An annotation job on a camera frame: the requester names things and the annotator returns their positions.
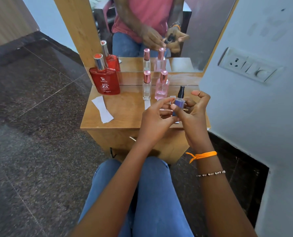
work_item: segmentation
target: clear perfume bottle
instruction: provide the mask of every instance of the clear perfume bottle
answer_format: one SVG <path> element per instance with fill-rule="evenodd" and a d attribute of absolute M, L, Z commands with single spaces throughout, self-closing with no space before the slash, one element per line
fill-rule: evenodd
<path fill-rule="evenodd" d="M 155 99 L 163 99 L 167 97 L 169 80 L 167 79 L 168 72 L 162 71 L 160 78 L 156 82 Z"/>
<path fill-rule="evenodd" d="M 150 50 L 144 49 L 143 71 L 151 71 Z"/>
<path fill-rule="evenodd" d="M 158 50 L 158 56 L 154 59 L 154 71 L 161 72 L 166 70 L 166 59 L 164 57 L 165 49 L 161 47 Z"/>
<path fill-rule="evenodd" d="M 183 100 L 183 98 L 184 98 L 184 90 L 185 90 L 184 86 L 181 86 L 179 88 L 177 98 L 175 98 L 175 102 L 174 102 L 174 104 L 176 106 L 178 106 L 179 108 L 182 108 L 182 109 L 184 109 L 184 103 L 185 103 L 185 101 Z"/>
<path fill-rule="evenodd" d="M 143 79 L 143 99 L 150 100 L 151 99 L 151 71 L 144 72 L 144 79 Z"/>
<path fill-rule="evenodd" d="M 107 68 L 103 55 L 94 55 L 96 67 L 89 69 L 97 91 L 104 95 L 117 95 L 120 93 L 120 86 L 115 69 Z"/>
<path fill-rule="evenodd" d="M 107 42 L 105 40 L 100 41 L 100 43 L 107 67 L 110 69 L 115 69 L 116 71 L 121 71 L 118 56 L 109 54 Z"/>

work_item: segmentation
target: switch plate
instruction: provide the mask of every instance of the switch plate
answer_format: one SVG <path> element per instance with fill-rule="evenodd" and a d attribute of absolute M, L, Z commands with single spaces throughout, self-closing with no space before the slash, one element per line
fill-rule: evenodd
<path fill-rule="evenodd" d="M 219 66 L 259 82 L 279 76 L 284 67 L 246 52 L 228 47 Z"/>

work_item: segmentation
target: orange thread bracelet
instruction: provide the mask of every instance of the orange thread bracelet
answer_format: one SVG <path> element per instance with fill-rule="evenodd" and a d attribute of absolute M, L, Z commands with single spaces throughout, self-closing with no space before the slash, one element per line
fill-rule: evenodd
<path fill-rule="evenodd" d="M 190 160 L 189 163 L 191 163 L 194 159 L 202 159 L 202 158 L 206 158 L 206 157 L 210 157 L 210 156 L 214 156 L 217 154 L 217 152 L 215 151 L 210 151 L 210 152 L 206 152 L 206 153 L 202 153 L 202 154 L 196 154 L 193 155 L 189 152 L 186 152 L 186 154 L 191 155 L 193 158 Z"/>
<path fill-rule="evenodd" d="M 175 26 L 178 27 L 179 31 L 181 31 L 181 27 L 179 25 L 174 25 L 172 27 L 175 27 Z"/>

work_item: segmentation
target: person's left hand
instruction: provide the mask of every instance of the person's left hand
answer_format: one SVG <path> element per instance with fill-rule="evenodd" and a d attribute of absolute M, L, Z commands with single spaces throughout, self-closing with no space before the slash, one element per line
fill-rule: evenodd
<path fill-rule="evenodd" d="M 189 35 L 182 33 L 178 29 L 178 27 L 173 26 L 167 30 L 167 33 L 165 35 L 165 38 L 163 39 L 163 42 L 168 38 L 168 36 L 171 33 L 173 34 L 173 36 L 175 36 L 175 42 L 171 42 L 171 43 L 166 44 L 166 48 L 170 49 L 171 53 L 178 53 L 181 51 L 180 42 L 184 42 L 184 41 L 188 40 Z"/>
<path fill-rule="evenodd" d="M 172 116 L 170 104 L 167 104 L 172 100 L 174 97 L 160 99 L 143 112 L 137 142 L 152 148 L 164 136 L 168 128 L 178 121 L 177 116 Z"/>

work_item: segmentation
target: person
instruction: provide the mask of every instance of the person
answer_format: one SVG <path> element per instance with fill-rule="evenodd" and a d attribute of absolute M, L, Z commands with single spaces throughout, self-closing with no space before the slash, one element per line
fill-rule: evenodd
<path fill-rule="evenodd" d="M 174 190 L 167 164 L 147 157 L 168 128 L 181 120 L 188 144 L 196 153 L 214 151 L 206 126 L 210 96 L 192 91 L 198 103 L 186 99 L 188 113 L 168 102 L 168 97 L 143 112 L 138 138 L 121 164 L 115 159 L 102 163 L 94 174 L 92 187 L 79 223 L 70 236 L 193 236 Z M 199 174 L 222 170 L 217 155 L 197 159 Z M 257 236 L 240 207 L 225 174 L 198 177 L 211 236 Z M 137 192 L 135 208 L 133 195 Z"/>
<path fill-rule="evenodd" d="M 112 53 L 120 57 L 143 57 L 149 48 L 157 57 L 161 47 L 180 52 L 180 43 L 189 39 L 180 30 L 184 0 L 114 0 L 117 15 L 112 27 Z M 172 33 L 175 41 L 165 44 Z"/>

